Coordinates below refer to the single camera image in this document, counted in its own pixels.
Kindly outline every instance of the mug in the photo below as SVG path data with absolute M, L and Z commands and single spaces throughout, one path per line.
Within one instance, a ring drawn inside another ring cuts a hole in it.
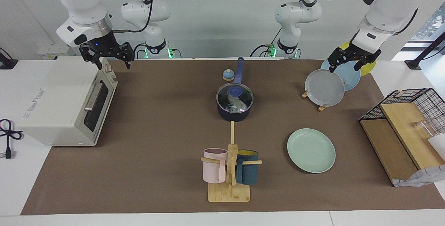
M 438 134 L 428 139 L 428 142 L 436 150 L 439 156 L 445 160 L 445 134 Z
M 244 161 L 258 160 L 258 152 L 255 150 L 238 150 L 236 158 L 236 182 L 240 184 L 255 184 L 258 178 L 258 165 L 243 165 Z
M 207 148 L 205 158 L 219 160 L 219 164 L 204 161 L 202 178 L 208 183 L 223 183 L 226 181 L 227 150 L 223 148 Z

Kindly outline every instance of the light blue plate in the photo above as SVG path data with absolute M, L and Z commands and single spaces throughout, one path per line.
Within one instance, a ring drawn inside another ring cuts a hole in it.
M 288 153 L 298 167 L 311 173 L 330 169 L 335 162 L 331 140 L 318 130 L 302 128 L 289 136 Z
M 344 64 L 340 64 L 336 69 L 335 73 L 337 73 L 340 78 L 345 82 L 345 91 L 352 90 L 355 86 L 357 86 L 360 82 L 360 70 L 355 71 L 354 65 L 356 61 L 349 61 Z M 321 64 L 321 69 L 328 70 L 330 67 L 328 60 L 324 60 Z

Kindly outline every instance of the pink mug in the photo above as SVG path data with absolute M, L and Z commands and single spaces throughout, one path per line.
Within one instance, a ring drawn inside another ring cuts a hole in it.
M 227 150 L 223 148 L 207 148 L 205 158 L 219 160 L 219 164 L 204 161 L 202 178 L 208 183 L 223 183 L 226 181 Z

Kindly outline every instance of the green plate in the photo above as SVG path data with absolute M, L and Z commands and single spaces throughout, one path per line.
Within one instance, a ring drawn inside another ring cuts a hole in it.
M 289 136 L 288 153 L 302 170 L 321 173 L 335 162 L 335 148 L 331 140 L 318 130 L 302 128 Z

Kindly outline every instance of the oven window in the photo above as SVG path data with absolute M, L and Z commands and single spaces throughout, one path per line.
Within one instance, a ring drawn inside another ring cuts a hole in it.
M 105 105 L 105 100 L 107 99 L 108 96 L 107 86 L 104 84 L 102 80 L 100 82 L 103 83 L 103 86 L 99 92 L 99 96 L 97 97 L 96 104 L 94 104 L 94 107 L 91 111 L 88 111 L 86 113 L 84 119 L 84 125 L 91 131 L 94 131 L 94 128 L 96 128 L 97 122 L 100 117 L 100 113 L 102 112 L 102 109 Z

